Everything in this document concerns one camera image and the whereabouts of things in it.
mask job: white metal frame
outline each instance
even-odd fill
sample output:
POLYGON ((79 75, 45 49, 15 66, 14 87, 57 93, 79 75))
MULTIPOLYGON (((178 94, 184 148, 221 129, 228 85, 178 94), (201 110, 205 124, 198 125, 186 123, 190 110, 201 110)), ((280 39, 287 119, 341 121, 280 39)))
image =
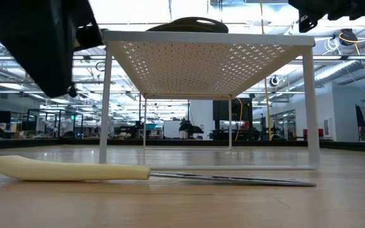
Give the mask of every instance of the white metal frame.
MULTIPOLYGON (((304 89, 305 89, 305 102, 306 102, 306 117, 307 117, 307 129, 308 129, 308 151, 309 151, 309 164, 308 165, 184 165, 184 166, 153 166, 154 169, 167 169, 167 170, 310 170, 319 167, 319 138, 318 138, 318 126, 317 126, 317 114, 316 114, 316 92, 314 89, 314 67, 312 58, 312 37, 300 37, 300 36, 283 36, 283 35, 243 35, 243 34, 209 34, 209 35, 197 35, 195 33, 164 33, 155 32, 153 36, 152 32, 103 32, 104 42, 107 46, 112 41, 139 41, 139 42, 212 42, 212 43, 251 43, 251 44, 276 44, 299 46, 299 54, 303 55, 303 72, 304 72, 304 89)), ((110 93, 110 80, 111 80, 111 65, 112 55, 110 48, 106 51, 105 60, 105 75, 104 75, 104 91, 102 97, 102 125, 101 125, 101 140, 99 145, 99 162, 106 163, 106 147, 108 140, 108 111, 109 111, 109 93, 110 93)), ((145 104, 147 99, 176 99, 181 97, 181 94, 172 96, 171 94, 144 94, 145 104)), ((229 146, 232 148, 232 97, 235 94, 229 94, 229 146)), ((197 96, 194 94, 186 94, 189 99, 216 99, 215 96, 197 96)), ((147 115, 147 105, 144 110, 144 123, 147 115)), ((144 147, 146 148, 146 126, 144 124, 144 147)), ((182 149, 182 148, 162 148, 162 149, 182 149)))

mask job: ceiling pipe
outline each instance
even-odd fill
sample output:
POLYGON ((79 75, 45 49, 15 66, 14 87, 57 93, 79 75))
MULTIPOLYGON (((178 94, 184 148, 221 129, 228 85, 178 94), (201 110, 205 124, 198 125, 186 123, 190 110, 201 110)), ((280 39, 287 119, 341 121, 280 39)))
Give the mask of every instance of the ceiling pipe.
POLYGON ((353 79, 349 79, 349 80, 346 80, 346 81, 343 81, 343 82, 339 82, 338 85, 339 86, 344 86, 344 85, 347 85, 347 84, 350 84, 350 83, 353 83, 353 82, 356 82, 356 81, 362 80, 362 79, 365 79, 365 74, 361 75, 359 77, 355 77, 353 79))
MULTIPOLYGON (((361 50, 361 54, 365 55, 365 47, 361 50)), ((343 61, 337 65, 324 66, 323 68, 314 72, 314 83, 316 85, 323 85, 327 82, 335 80, 346 74, 355 72, 363 68, 359 60, 343 61)), ((289 91, 302 88, 304 85, 303 79, 299 79, 290 86, 289 91)), ((271 98, 280 96, 280 94, 272 95, 271 98)))
POLYGON ((15 74, 15 73, 12 73, 12 72, 9 72, 9 71, 6 71, 6 70, 3 70, 3 69, 1 69, 0 68, 0 74, 1 75, 4 75, 5 77, 9 77, 9 78, 11 78, 11 77, 14 77, 14 78, 16 78, 16 79, 24 79, 23 77, 21 77, 21 76, 19 76, 19 75, 17 75, 17 74, 15 74))

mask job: ceiling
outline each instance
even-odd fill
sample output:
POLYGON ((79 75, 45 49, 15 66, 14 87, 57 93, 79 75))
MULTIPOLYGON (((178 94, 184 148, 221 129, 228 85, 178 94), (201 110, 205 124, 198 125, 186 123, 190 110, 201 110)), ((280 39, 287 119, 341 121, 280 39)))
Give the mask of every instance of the ceiling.
MULTIPOLYGON (((315 55, 355 54, 354 46, 341 46, 335 41, 330 41, 333 34, 339 34, 340 29, 351 28, 359 39, 365 39, 365 17, 355 21, 341 18, 330 22, 326 18, 319 21, 316 28, 306 34, 299 34, 297 28, 298 11, 289 6, 287 1, 264 1, 263 20, 261 26, 261 10, 258 3, 244 4, 243 1, 223 1, 223 10, 213 0, 90 0, 92 9, 99 26, 102 29, 145 31, 162 23, 168 23, 185 16, 203 16, 226 23, 230 33, 240 34, 285 34, 285 35, 311 35, 315 37, 315 55)), ((364 49, 365 42, 359 48, 364 49)), ((72 105, 75 111, 84 113, 99 121, 101 99, 103 90, 102 57, 105 55, 104 46, 95 47, 75 53, 73 80, 78 82, 77 88, 80 96, 68 96, 58 99, 46 99, 42 92, 25 71, 14 60, 0 60, 0 91, 27 91, 30 97, 39 100, 42 108, 61 107, 72 105)), ((0 44, 0 56, 9 56, 7 50, 0 44)), ((326 64, 317 63, 315 70, 326 64)), ((282 88, 290 88, 291 84, 302 78, 302 65, 292 63, 276 71, 281 79, 282 88)), ((111 77, 110 115, 113 121, 132 122, 139 119, 139 94, 126 73, 116 61, 113 61, 111 77)), ((264 82, 252 86, 248 91, 264 91, 264 82)), ((256 94, 255 101, 264 101, 262 94, 256 94)), ((151 121, 171 120, 173 117, 184 117, 187 112, 187 100, 181 101, 150 101, 147 111, 151 121)))

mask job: wall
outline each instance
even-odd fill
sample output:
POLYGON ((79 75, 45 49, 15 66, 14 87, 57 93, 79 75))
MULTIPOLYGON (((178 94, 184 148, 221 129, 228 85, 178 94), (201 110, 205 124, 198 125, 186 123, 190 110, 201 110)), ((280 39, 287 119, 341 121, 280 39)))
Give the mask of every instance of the wall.
POLYGON ((355 105, 365 100, 365 92, 356 85, 334 86, 333 97, 337 141, 357 142, 359 136, 355 105))
MULTIPOLYGON (((332 138, 337 140, 335 130, 335 116, 334 116, 334 104, 333 104, 333 87, 331 83, 327 83, 323 88, 316 89, 316 105, 317 105, 317 118, 318 128, 324 128, 324 119, 332 118, 333 124, 331 127, 332 138)), ((295 110, 296 112, 296 134, 297 137, 303 136, 303 129, 307 128, 306 118, 306 104, 304 101, 304 94, 295 94, 289 99, 289 103, 273 103, 273 107, 270 108, 271 115, 281 113, 284 111, 295 110)), ((267 116, 266 108, 262 108, 254 111, 254 119, 260 118, 261 113, 264 117, 267 116)))
POLYGON ((191 100, 190 120, 192 125, 202 128, 203 139, 209 139, 209 134, 214 129, 213 101, 191 100))
POLYGON ((32 98, 20 98, 17 94, 7 94, 8 99, 0 98, 0 110, 26 113, 29 108, 39 108, 39 101, 32 98))

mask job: perforated shelf top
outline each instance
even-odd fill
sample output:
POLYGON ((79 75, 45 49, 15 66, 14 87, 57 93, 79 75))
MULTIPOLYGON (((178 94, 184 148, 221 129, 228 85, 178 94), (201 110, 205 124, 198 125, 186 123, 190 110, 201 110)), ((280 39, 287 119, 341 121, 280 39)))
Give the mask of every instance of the perforated shelf top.
POLYGON ((145 98, 229 99, 314 45, 309 36, 105 31, 145 98))

